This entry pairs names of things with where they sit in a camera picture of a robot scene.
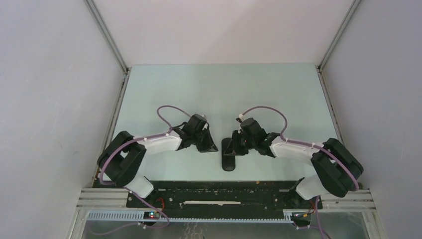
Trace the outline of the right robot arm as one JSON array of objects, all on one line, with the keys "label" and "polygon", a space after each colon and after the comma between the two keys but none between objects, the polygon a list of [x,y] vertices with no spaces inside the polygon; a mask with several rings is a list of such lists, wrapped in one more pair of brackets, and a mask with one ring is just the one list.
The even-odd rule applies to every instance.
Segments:
[{"label": "right robot arm", "polygon": [[339,198],[359,189],[358,178],[364,169],[351,152],[336,138],[323,143],[307,143],[266,132],[253,118],[245,119],[232,132],[223,147],[225,156],[244,156],[250,150],[263,156],[287,158],[310,165],[316,174],[299,179],[289,195],[295,208],[304,207],[310,199],[331,194]]}]

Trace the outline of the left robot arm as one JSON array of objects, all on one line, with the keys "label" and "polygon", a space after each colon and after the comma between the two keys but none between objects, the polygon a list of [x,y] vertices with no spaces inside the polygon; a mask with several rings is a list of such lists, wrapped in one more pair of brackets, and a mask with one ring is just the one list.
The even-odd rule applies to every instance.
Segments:
[{"label": "left robot arm", "polygon": [[194,145],[199,153],[217,152],[207,120],[194,114],[187,122],[170,128],[168,133],[136,138],[127,131],[121,131],[111,141],[97,160],[104,185],[114,184],[138,195],[138,201],[145,207],[157,202],[153,184],[140,172],[140,165],[146,156],[167,151],[178,151]]}]

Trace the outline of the black glasses case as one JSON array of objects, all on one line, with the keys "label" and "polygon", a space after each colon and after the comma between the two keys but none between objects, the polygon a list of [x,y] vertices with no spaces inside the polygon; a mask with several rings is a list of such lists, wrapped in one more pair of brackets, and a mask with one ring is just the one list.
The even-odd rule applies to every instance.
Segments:
[{"label": "black glasses case", "polygon": [[221,141],[221,167],[224,171],[230,172],[233,171],[236,167],[235,156],[226,155],[225,151],[230,143],[230,138],[224,138]]}]

